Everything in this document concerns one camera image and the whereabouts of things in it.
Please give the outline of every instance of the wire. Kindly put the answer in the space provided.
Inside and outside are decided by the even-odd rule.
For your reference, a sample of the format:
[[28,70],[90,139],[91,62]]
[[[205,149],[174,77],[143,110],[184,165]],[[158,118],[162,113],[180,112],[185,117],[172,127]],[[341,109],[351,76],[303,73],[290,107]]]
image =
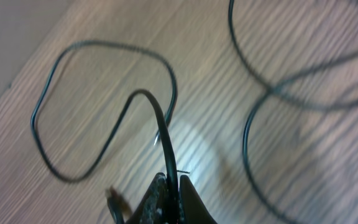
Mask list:
[[279,97],[280,99],[290,103],[291,105],[295,105],[299,108],[308,109],[308,110],[318,110],[318,111],[327,111],[328,112],[328,111],[336,111],[336,110],[343,110],[343,109],[351,109],[351,108],[358,106],[358,99],[353,100],[353,101],[348,101],[345,103],[334,103],[331,105],[324,105],[324,104],[315,103],[315,102],[306,102],[305,100],[299,99],[293,95],[290,95],[290,94],[282,91],[283,87],[291,85],[302,78],[306,78],[306,77],[315,75],[317,72],[327,70],[327,69],[330,69],[333,67],[337,67],[337,66],[340,66],[350,60],[354,60],[355,58],[358,57],[358,50],[351,54],[348,54],[348,55],[345,55],[345,56],[342,56],[342,57],[339,57],[336,59],[332,59],[332,60],[323,62],[318,65],[313,65],[311,67],[301,69],[299,72],[289,75],[288,76],[289,78],[281,80],[277,85],[272,85],[263,77],[263,75],[260,72],[258,72],[252,66],[252,64],[249,62],[249,60],[242,53],[242,51],[239,47],[238,41],[237,41],[236,33],[234,32],[233,18],[232,18],[233,17],[233,7],[234,7],[234,0],[230,0],[228,22],[229,22],[229,31],[230,31],[230,35],[231,35],[231,40],[234,45],[234,48],[235,48],[238,56],[240,57],[242,64],[244,65],[246,70],[249,72],[249,74],[252,77],[254,77],[257,80],[257,82],[259,82],[266,89],[266,93],[255,102],[255,105],[251,109],[251,111],[248,115],[248,118],[247,118],[246,125],[244,127],[244,135],[243,135],[243,140],[242,140],[242,154],[243,154],[243,163],[244,163],[244,168],[246,170],[247,178],[251,184],[252,190],[256,193],[259,200],[263,203],[263,205],[267,208],[268,211],[270,211],[279,220],[281,220],[285,223],[291,223],[291,224],[301,223],[301,222],[295,220],[294,218],[289,217],[285,212],[283,212],[279,208],[277,208],[267,198],[267,196],[262,192],[259,185],[255,181],[254,175],[250,168],[250,162],[249,162],[249,157],[248,157],[248,150],[249,150],[248,149],[248,138],[249,138],[250,127],[251,127],[252,121],[254,120],[254,117],[257,114],[259,108],[272,95]]
[[[171,102],[170,105],[168,107],[167,112],[165,113],[165,123],[167,124],[167,126],[169,126],[171,119],[172,119],[172,114],[173,114],[173,110],[175,108],[175,104],[177,101],[177,97],[178,97],[178,88],[177,88],[177,82],[176,82],[176,78],[175,78],[175,74],[173,72],[172,67],[170,66],[170,64],[168,63],[167,60],[165,60],[161,55],[147,50],[147,49],[143,49],[141,47],[136,47],[133,45],[127,45],[127,44],[120,44],[120,43],[115,43],[115,42],[108,42],[108,41],[103,41],[103,40],[84,40],[84,41],[79,41],[79,42],[75,42],[74,44],[71,44],[69,47],[67,47],[56,59],[50,73],[49,76],[47,78],[47,81],[45,83],[45,87],[44,90],[42,90],[41,96],[34,108],[34,111],[32,113],[31,116],[31,131],[35,140],[35,143],[37,144],[38,150],[42,156],[42,159],[44,160],[45,164],[47,165],[49,171],[59,180],[63,181],[63,182],[67,182],[67,183],[76,183],[76,182],[81,182],[82,180],[85,180],[87,177],[89,177],[92,172],[94,171],[94,169],[96,168],[96,166],[98,166],[98,164],[100,163],[100,160],[103,157],[103,154],[106,152],[111,140],[113,139],[113,137],[116,135],[118,127],[122,121],[122,119],[124,118],[124,115],[127,111],[127,105],[126,107],[124,107],[124,109],[122,110],[119,119],[117,120],[116,124],[114,125],[107,141],[104,143],[104,146],[102,148],[102,150],[100,151],[99,155],[97,156],[97,158],[95,159],[95,161],[92,163],[92,165],[85,171],[84,174],[80,175],[79,177],[69,177],[66,176],[64,174],[62,174],[60,171],[58,171],[55,166],[51,163],[50,159],[48,158],[48,156],[45,153],[45,149],[42,146],[41,140],[40,140],[40,136],[38,134],[38,130],[36,127],[36,120],[37,120],[37,113],[38,110],[40,108],[40,105],[42,103],[42,100],[44,99],[50,82],[52,81],[52,77],[53,74],[55,74],[55,71],[58,67],[59,62],[62,60],[62,58],[70,51],[72,50],[77,50],[83,47],[89,47],[89,46],[101,46],[101,47],[109,47],[109,48],[113,48],[113,49],[121,49],[121,50],[127,50],[130,52],[136,52],[136,53],[140,53],[149,57],[152,57],[156,60],[158,60],[159,62],[161,62],[165,68],[168,70],[169,72],[169,76],[171,79],[171,83],[172,83],[172,97],[171,97]],[[131,102],[132,98],[128,98],[127,104],[129,104]],[[154,109],[156,110],[156,106],[155,104],[158,104],[157,102],[153,102],[152,105],[153,107],[155,107]],[[161,129],[159,129],[159,131],[156,134],[156,140],[159,139],[160,137],[160,132]]]

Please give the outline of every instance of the cable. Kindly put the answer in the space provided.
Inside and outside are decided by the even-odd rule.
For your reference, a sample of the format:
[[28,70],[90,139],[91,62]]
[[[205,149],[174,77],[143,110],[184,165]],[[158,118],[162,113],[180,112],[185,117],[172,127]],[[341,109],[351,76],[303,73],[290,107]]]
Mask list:
[[274,214],[279,220],[285,222],[285,223],[301,223],[297,220],[295,220],[292,217],[289,217],[285,212],[281,211],[279,208],[277,208],[268,198],[267,196],[262,192],[259,185],[255,181],[254,175],[250,168],[250,162],[248,157],[248,138],[249,138],[249,131],[252,124],[252,121],[254,120],[255,115],[257,114],[259,108],[266,102],[266,100],[274,95],[279,97],[280,99],[290,103],[291,105],[295,105],[299,108],[308,109],[308,110],[318,110],[318,111],[335,111],[335,110],[343,110],[343,109],[351,109],[356,106],[358,106],[358,99],[345,102],[345,103],[334,103],[331,105],[324,105],[320,103],[315,102],[306,102],[302,99],[299,99],[293,95],[290,95],[288,93],[285,93],[282,91],[283,87],[291,85],[295,83],[296,81],[306,78],[312,75],[315,75],[317,72],[327,70],[333,67],[340,66],[350,60],[354,60],[355,58],[358,58],[358,50],[339,57],[337,59],[332,59],[327,62],[323,62],[318,65],[313,65],[308,68],[301,69],[299,72],[295,72],[291,75],[289,75],[289,78],[286,78],[284,80],[281,80],[277,85],[273,86],[270,84],[263,75],[258,72],[252,64],[249,62],[249,60],[244,56],[242,53],[236,33],[234,32],[234,26],[233,26],[233,7],[234,7],[234,0],[230,0],[229,2],[229,13],[228,13],[228,22],[229,22],[229,31],[231,35],[231,40],[234,45],[234,48],[240,57],[242,64],[246,68],[246,70],[249,72],[249,74],[256,79],[257,82],[259,82],[265,89],[266,93],[261,96],[256,102],[253,108],[251,109],[246,125],[244,127],[244,135],[242,140],[242,154],[243,154],[243,163],[244,168],[246,170],[247,178],[251,184],[252,190],[255,192],[255,194],[258,196],[259,200],[262,202],[262,204],[267,208],[268,211],[270,211],[272,214]]
[[[165,68],[168,70],[169,72],[169,75],[170,75],[170,79],[171,79],[171,83],[172,83],[172,97],[171,97],[171,102],[170,102],[170,105],[168,107],[168,110],[167,112],[165,113],[165,123],[167,126],[169,126],[170,122],[171,122],[171,119],[172,119],[172,114],[173,114],[173,110],[175,108],[175,104],[176,104],[176,101],[177,101],[177,97],[178,97],[178,88],[177,88],[177,82],[176,82],[176,78],[175,78],[175,74],[173,72],[173,69],[172,67],[170,66],[170,64],[168,63],[167,60],[165,60],[161,55],[153,52],[153,51],[150,51],[150,50],[147,50],[147,49],[143,49],[141,47],[136,47],[136,46],[133,46],[133,45],[127,45],[127,44],[120,44],[120,43],[115,43],[115,42],[108,42],[108,41],[103,41],[103,40],[84,40],[84,41],[79,41],[79,42],[75,42],[74,44],[71,44],[69,47],[67,47],[59,56],[58,58],[56,59],[50,73],[49,73],[49,76],[47,78],[47,81],[45,83],[45,87],[44,87],[44,90],[42,90],[42,93],[41,93],[41,96],[34,108],[34,111],[32,113],[32,116],[31,116],[31,122],[30,122],[30,125],[31,125],[31,131],[32,131],[32,134],[33,134],[33,137],[34,137],[34,140],[35,140],[35,143],[37,144],[37,147],[38,147],[38,150],[42,156],[42,159],[44,160],[45,164],[47,165],[49,171],[56,177],[58,178],[59,180],[63,181],[63,182],[67,182],[67,183],[76,183],[76,182],[80,182],[82,180],[85,180],[87,177],[89,177],[92,172],[94,171],[94,169],[96,168],[96,166],[100,163],[100,160],[102,159],[103,157],[103,154],[106,152],[111,140],[113,139],[113,137],[116,135],[117,133],[117,130],[118,130],[118,127],[122,121],[122,119],[124,118],[124,115],[127,111],[127,107],[129,106],[129,103],[131,103],[131,96],[133,97],[133,94],[134,93],[137,93],[137,91],[133,92],[133,94],[131,94],[131,96],[128,98],[128,101],[127,101],[127,104],[126,106],[124,107],[124,109],[122,110],[121,114],[120,114],[120,117],[119,119],[117,120],[116,124],[114,125],[107,141],[104,143],[104,146],[101,150],[101,152],[99,153],[99,155],[97,156],[97,158],[95,159],[95,161],[92,163],[92,165],[86,170],[86,172],[82,175],[80,175],[79,177],[69,177],[69,176],[66,176],[64,174],[62,174],[60,171],[58,171],[54,165],[50,162],[50,159],[48,158],[48,156],[46,155],[45,153],[45,149],[44,147],[42,146],[42,143],[41,143],[41,140],[40,140],[40,137],[39,137],[39,134],[38,134],[38,131],[37,131],[37,127],[36,127],[36,120],[37,120],[37,113],[38,113],[38,110],[40,108],[40,105],[42,103],[42,100],[44,99],[47,91],[48,91],[48,88],[49,88],[49,84],[50,82],[52,81],[52,77],[53,77],[53,74],[55,73],[57,67],[58,67],[58,64],[59,62],[62,60],[62,58],[70,51],[72,50],[77,50],[77,49],[80,49],[80,48],[83,48],[83,47],[90,47],[90,46],[101,46],[101,47],[109,47],[109,48],[113,48],[113,49],[121,49],[121,50],[127,50],[127,51],[130,51],[130,52],[135,52],[135,53],[140,53],[140,54],[143,54],[143,55],[146,55],[146,56],[149,56],[149,57],[152,57],[156,60],[158,60],[159,62],[161,62]],[[158,105],[158,102],[155,100],[153,101],[152,99],[154,98],[152,95],[151,95],[151,99],[150,99],[150,96],[149,96],[149,93],[146,93],[146,92],[141,92],[143,93],[144,95],[147,96],[147,98],[150,100],[150,102],[152,103],[152,106],[154,107],[154,110],[158,109],[160,106]],[[160,132],[162,130],[160,129],[160,126],[159,126],[159,129],[158,129],[158,132],[156,134],[156,141],[158,141],[159,137],[160,137]],[[165,141],[168,141],[169,140],[169,135],[168,133],[165,133],[165,138],[168,138],[166,139]],[[167,146],[168,143],[167,142],[163,142],[163,147]],[[175,174],[172,174],[172,170],[170,170],[170,172],[168,172],[168,176],[173,177],[173,175],[177,175],[176,171],[175,171]]]

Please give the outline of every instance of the wooden table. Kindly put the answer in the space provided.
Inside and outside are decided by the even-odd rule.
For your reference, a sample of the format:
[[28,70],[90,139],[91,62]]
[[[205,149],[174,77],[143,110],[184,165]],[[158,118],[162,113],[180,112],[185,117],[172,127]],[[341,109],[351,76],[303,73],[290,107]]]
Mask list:
[[[137,98],[94,175],[67,185],[47,170],[30,131],[31,112],[56,56],[76,40],[147,47],[171,63],[179,97],[170,134],[178,169],[190,171],[219,223],[275,223],[251,191],[242,164],[242,130],[264,89],[237,56],[228,1],[77,0],[0,99],[0,223],[112,223],[104,190],[135,208],[164,171],[149,103]],[[358,6],[345,1],[237,0],[234,25],[250,61],[272,83],[358,49]],[[88,48],[60,66],[39,116],[51,160],[82,173],[106,140],[129,93],[150,90],[164,108],[171,88],[156,61]],[[288,91],[332,103],[358,97],[358,59]],[[358,223],[358,108],[307,111],[271,98],[250,134],[255,178],[269,199],[307,223]]]

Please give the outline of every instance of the curved cable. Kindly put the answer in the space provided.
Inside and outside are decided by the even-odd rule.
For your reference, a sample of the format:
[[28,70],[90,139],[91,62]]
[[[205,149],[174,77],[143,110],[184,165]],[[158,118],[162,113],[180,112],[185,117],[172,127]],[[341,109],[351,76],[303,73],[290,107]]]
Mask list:
[[[94,171],[94,169],[96,168],[96,166],[100,163],[100,160],[101,158],[103,157],[103,154],[106,152],[111,140],[113,139],[113,137],[115,136],[117,130],[118,130],[118,127],[125,115],[125,112],[127,110],[127,107],[129,106],[129,103],[131,102],[132,98],[131,96],[133,97],[133,94],[134,93],[143,93],[145,95],[148,95],[148,93],[145,93],[140,90],[140,92],[138,91],[135,91],[131,96],[130,98],[128,99],[127,101],[127,105],[126,107],[124,107],[123,111],[121,112],[120,114],[120,117],[119,119],[117,120],[117,123],[114,125],[107,141],[104,143],[104,146],[102,147],[102,150],[101,152],[99,153],[99,155],[97,156],[97,158],[95,159],[95,161],[92,163],[92,165],[85,171],[84,174],[80,175],[79,177],[69,177],[67,175],[64,175],[62,174],[60,171],[58,171],[54,165],[52,164],[52,162],[50,161],[50,159],[48,158],[48,156],[46,155],[45,153],[45,149],[44,147],[42,146],[42,143],[41,143],[41,140],[40,140],[40,136],[38,134],[38,131],[37,131],[37,127],[36,127],[36,120],[37,120],[37,113],[38,113],[38,110],[40,108],[40,105],[48,91],[48,88],[49,88],[49,85],[50,85],[50,82],[52,81],[52,77],[53,77],[53,74],[55,73],[57,67],[58,67],[58,64],[59,62],[62,60],[62,58],[68,53],[70,52],[71,50],[76,50],[76,49],[80,49],[82,47],[88,47],[88,46],[102,46],[102,47],[110,47],[110,48],[114,48],[114,49],[121,49],[121,50],[128,50],[130,52],[136,52],[136,53],[140,53],[140,54],[143,54],[143,55],[147,55],[149,57],[152,57],[156,60],[158,60],[159,62],[161,62],[165,68],[168,70],[169,72],[169,75],[170,75],[170,78],[171,78],[171,83],[172,83],[172,97],[171,97],[171,102],[170,102],[170,105],[168,107],[168,110],[165,114],[165,120],[163,119],[164,123],[166,123],[166,125],[168,126],[171,122],[171,119],[172,119],[172,114],[173,114],[173,110],[175,109],[175,104],[176,104],[176,101],[177,101],[177,96],[178,96],[178,90],[177,90],[177,82],[176,82],[176,78],[175,78],[175,74],[173,72],[173,69],[172,67],[170,66],[170,64],[167,62],[167,60],[165,60],[161,55],[153,52],[153,51],[150,51],[150,50],[147,50],[147,49],[143,49],[141,47],[136,47],[136,46],[133,46],[133,45],[127,45],[127,44],[120,44],[120,43],[115,43],[115,42],[108,42],[108,41],[103,41],[103,40],[84,40],[84,41],[80,41],[80,42],[76,42],[74,44],[71,44],[69,47],[67,47],[59,56],[58,58],[56,59],[50,73],[49,73],[49,76],[47,78],[47,81],[45,83],[45,87],[44,89],[42,90],[42,93],[41,93],[41,96],[34,108],[34,111],[32,113],[32,116],[31,116],[31,122],[30,122],[30,125],[31,125],[31,131],[32,131],[32,134],[33,134],[33,137],[34,137],[34,140],[35,140],[35,143],[37,144],[37,147],[38,147],[38,150],[42,156],[42,159],[44,160],[45,164],[47,165],[48,169],[51,171],[51,173],[56,177],[58,178],[59,180],[63,181],[63,182],[68,182],[68,183],[76,183],[76,182],[80,182],[82,180],[85,180],[87,177],[89,177],[92,172]],[[156,108],[156,105],[158,106],[158,108],[160,107],[157,103],[157,101],[155,101],[154,103],[152,103],[153,107],[154,107],[154,110],[158,109]],[[161,133],[161,127],[158,126],[159,129],[158,129],[158,132],[156,134],[156,140],[158,140],[160,138],[160,136],[162,137],[162,133]],[[169,135],[168,133],[166,132],[165,133],[165,141],[167,141],[167,138],[169,139]],[[163,142],[162,143],[163,147],[164,147],[164,150],[166,147],[168,147],[168,143],[167,142]],[[170,171],[171,174],[170,176],[173,178],[177,175],[176,173],[176,163],[175,163],[175,175],[172,174],[172,170]]]
[[252,64],[249,62],[249,60],[244,56],[242,53],[236,33],[234,31],[234,25],[233,25],[233,7],[234,7],[234,0],[230,0],[229,2],[229,13],[228,13],[228,22],[229,22],[229,31],[232,43],[234,45],[234,48],[240,57],[242,64],[246,68],[246,70],[250,73],[251,76],[253,76],[257,82],[259,82],[265,89],[266,93],[261,96],[255,103],[255,105],[252,107],[247,122],[244,128],[244,134],[243,134],[243,140],[242,140],[242,154],[243,154],[243,163],[244,163],[244,169],[246,170],[247,178],[251,184],[252,190],[255,192],[255,194],[258,196],[259,200],[263,203],[263,205],[267,208],[268,211],[270,211],[272,214],[274,214],[279,220],[290,223],[290,224],[296,224],[301,223],[297,220],[295,220],[292,217],[289,217],[285,212],[281,211],[279,208],[277,208],[263,193],[263,191],[260,189],[259,185],[255,181],[254,175],[252,173],[252,170],[250,168],[250,162],[248,157],[248,138],[249,138],[249,131],[252,124],[252,121],[257,114],[259,108],[266,102],[266,100],[274,95],[279,97],[280,99],[295,105],[299,108],[308,109],[308,110],[319,110],[319,111],[335,111],[335,110],[343,110],[343,109],[351,109],[356,106],[358,106],[358,99],[344,102],[344,103],[333,103],[330,105],[324,105],[321,103],[315,103],[315,102],[308,102],[305,100],[302,100],[300,98],[297,98],[293,95],[290,95],[288,93],[285,93],[282,91],[284,86],[291,85],[292,83],[296,82],[297,80],[300,80],[305,77],[309,77],[312,75],[315,75],[317,72],[321,72],[323,70],[327,70],[333,67],[340,66],[350,60],[354,60],[355,58],[358,58],[358,50],[347,54],[345,56],[341,56],[336,59],[329,60],[327,62],[323,62],[321,64],[313,65],[308,68],[301,69],[299,72],[295,72],[291,75],[289,75],[289,78],[286,78],[282,81],[280,81],[277,85],[273,86],[270,84],[263,75],[258,72]]

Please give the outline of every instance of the wooden surface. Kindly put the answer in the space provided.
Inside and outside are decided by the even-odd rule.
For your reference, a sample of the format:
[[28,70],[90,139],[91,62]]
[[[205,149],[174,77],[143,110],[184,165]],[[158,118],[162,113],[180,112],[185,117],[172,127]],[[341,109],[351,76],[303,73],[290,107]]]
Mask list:
[[[151,107],[136,99],[92,178],[67,185],[44,166],[30,115],[55,57],[81,39],[106,39],[162,54],[178,80],[170,133],[178,169],[190,171],[219,223],[275,223],[250,190],[242,165],[247,114],[263,88],[230,42],[228,1],[77,0],[0,99],[0,223],[113,223],[104,190],[113,186],[135,208],[164,171]],[[358,49],[358,6],[344,1],[237,0],[241,47],[266,79]],[[149,89],[167,108],[170,85],[158,62],[119,50],[84,49],[58,69],[39,116],[52,161],[82,173],[115,123],[128,94]],[[289,88],[332,103],[358,97],[358,59]],[[250,135],[255,178],[269,199],[306,223],[358,223],[358,108],[304,111],[276,98]]]

